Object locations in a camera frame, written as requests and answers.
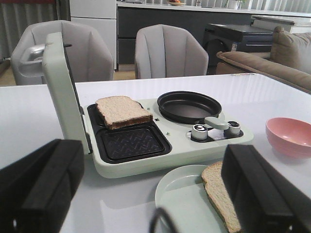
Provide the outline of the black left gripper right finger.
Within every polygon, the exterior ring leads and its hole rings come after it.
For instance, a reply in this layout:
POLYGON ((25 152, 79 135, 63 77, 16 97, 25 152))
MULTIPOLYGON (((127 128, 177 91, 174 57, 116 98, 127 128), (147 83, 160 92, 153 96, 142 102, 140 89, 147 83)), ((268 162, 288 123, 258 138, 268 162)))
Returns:
POLYGON ((252 145, 228 145, 221 177, 245 233, 309 233, 311 199, 252 145))

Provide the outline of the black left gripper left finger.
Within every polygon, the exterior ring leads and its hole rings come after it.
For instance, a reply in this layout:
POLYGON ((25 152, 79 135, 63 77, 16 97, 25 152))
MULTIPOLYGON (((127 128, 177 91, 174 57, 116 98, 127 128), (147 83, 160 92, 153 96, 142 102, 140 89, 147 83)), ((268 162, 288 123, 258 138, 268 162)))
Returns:
POLYGON ((53 140, 0 170, 0 231, 58 233, 84 174, 81 141, 53 140))

